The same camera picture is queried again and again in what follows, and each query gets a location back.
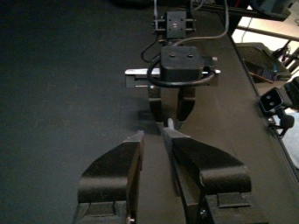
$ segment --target dark table surface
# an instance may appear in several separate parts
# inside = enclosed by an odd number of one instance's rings
[[[197,34],[218,34],[218,17],[197,14]],[[0,223],[70,223],[80,174],[137,130],[145,133],[138,223],[184,223],[146,91],[125,88],[124,71],[146,66],[140,52],[153,39],[152,15],[150,7],[106,0],[24,0],[0,17]],[[218,58],[221,75],[216,87],[197,88],[181,132],[246,165],[264,216],[296,224],[297,182],[232,41],[194,45]],[[165,111],[174,99],[176,90],[165,89]]]

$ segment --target screw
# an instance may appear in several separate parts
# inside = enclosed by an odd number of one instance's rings
[[[125,218],[125,224],[134,224],[136,220],[130,218],[130,216],[128,215]]]
[[[200,209],[200,217],[204,219],[206,218],[208,216],[208,213],[206,213],[206,210],[204,208]]]

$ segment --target metal bar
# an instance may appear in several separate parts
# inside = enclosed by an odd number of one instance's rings
[[[216,12],[216,13],[224,14],[222,7],[218,5],[206,5],[205,4],[200,7],[200,11],[208,11],[208,12]],[[274,20],[274,21],[285,20],[284,18],[270,17],[265,14],[257,13],[253,10],[237,9],[237,8],[232,8],[232,7],[228,7],[228,14],[230,16],[248,17],[248,18],[262,18],[262,19],[269,19],[269,20]]]
[[[262,35],[278,38],[278,39],[288,39],[288,40],[299,42],[299,38],[284,35],[284,34],[273,33],[270,31],[261,31],[258,29],[249,28],[249,27],[245,27],[245,26],[241,26],[241,25],[237,26],[237,29],[241,30],[241,31],[258,33],[258,34],[262,34]]]

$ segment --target electronic device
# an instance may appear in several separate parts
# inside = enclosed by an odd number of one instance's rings
[[[249,75],[252,75],[254,78],[268,83],[273,83],[276,81],[276,70],[269,70],[250,63],[249,61],[244,60],[244,62]]]

